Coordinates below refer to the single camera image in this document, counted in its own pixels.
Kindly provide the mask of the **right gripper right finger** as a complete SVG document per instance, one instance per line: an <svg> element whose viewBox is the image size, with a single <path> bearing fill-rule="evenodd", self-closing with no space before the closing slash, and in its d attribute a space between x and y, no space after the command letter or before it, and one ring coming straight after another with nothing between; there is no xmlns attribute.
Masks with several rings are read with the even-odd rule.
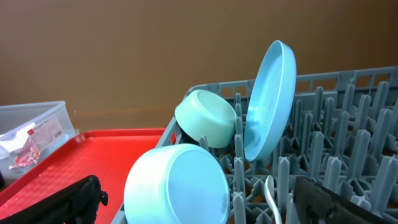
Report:
<svg viewBox="0 0 398 224"><path fill-rule="evenodd" d="M298 177L293 202L301 224L388 224L307 177Z"/></svg>

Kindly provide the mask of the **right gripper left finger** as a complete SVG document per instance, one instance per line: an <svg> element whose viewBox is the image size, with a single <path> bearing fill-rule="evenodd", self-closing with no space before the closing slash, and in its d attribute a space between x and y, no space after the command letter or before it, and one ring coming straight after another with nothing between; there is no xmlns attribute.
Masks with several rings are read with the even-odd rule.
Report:
<svg viewBox="0 0 398 224"><path fill-rule="evenodd" d="M94 224L108 193L89 175L51 196L1 220L1 224Z"/></svg>

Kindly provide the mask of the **white plastic spoon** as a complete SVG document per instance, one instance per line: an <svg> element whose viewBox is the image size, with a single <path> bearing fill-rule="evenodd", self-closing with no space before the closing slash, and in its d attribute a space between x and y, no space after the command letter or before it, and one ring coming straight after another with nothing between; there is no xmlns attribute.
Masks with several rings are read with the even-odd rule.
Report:
<svg viewBox="0 0 398 224"><path fill-rule="evenodd" d="M267 204L271 208L274 214L275 224L282 224L282 218L275 203L274 198L274 178L271 175L268 175L264 184L264 196Z"/></svg>

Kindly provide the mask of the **light blue bowl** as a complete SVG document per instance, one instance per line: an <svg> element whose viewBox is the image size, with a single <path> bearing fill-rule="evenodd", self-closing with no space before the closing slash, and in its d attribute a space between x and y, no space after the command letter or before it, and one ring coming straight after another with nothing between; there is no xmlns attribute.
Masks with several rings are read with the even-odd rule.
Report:
<svg viewBox="0 0 398 224"><path fill-rule="evenodd" d="M131 167L124 212L136 224L222 224L229 215L229 185L218 161L194 144L145 152Z"/></svg>

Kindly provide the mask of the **light blue plate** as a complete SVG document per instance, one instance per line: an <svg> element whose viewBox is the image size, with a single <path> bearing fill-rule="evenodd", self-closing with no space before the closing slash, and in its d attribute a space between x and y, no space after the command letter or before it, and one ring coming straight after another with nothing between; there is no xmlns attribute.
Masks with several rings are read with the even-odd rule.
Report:
<svg viewBox="0 0 398 224"><path fill-rule="evenodd" d="M262 60L249 99L244 127L247 160L263 160L274 151L290 116L296 79L292 49L274 41Z"/></svg>

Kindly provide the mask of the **mint green bowl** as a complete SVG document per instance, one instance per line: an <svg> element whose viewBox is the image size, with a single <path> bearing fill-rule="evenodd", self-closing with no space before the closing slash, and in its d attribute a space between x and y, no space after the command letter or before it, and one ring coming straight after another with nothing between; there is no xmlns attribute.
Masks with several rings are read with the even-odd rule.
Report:
<svg viewBox="0 0 398 224"><path fill-rule="evenodd" d="M235 132L237 114L219 95L208 90L194 90L175 108L181 129L198 141L206 136L213 148L226 147Z"/></svg>

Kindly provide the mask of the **red snack wrapper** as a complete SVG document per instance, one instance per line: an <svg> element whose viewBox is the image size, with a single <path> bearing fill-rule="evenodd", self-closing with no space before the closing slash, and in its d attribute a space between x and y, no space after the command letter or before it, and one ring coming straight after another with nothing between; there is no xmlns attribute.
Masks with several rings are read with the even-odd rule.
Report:
<svg viewBox="0 0 398 224"><path fill-rule="evenodd" d="M22 139L11 141L9 146L12 163L9 169L23 168L34 165L38 162L40 151L35 146L31 137L24 142Z"/></svg>

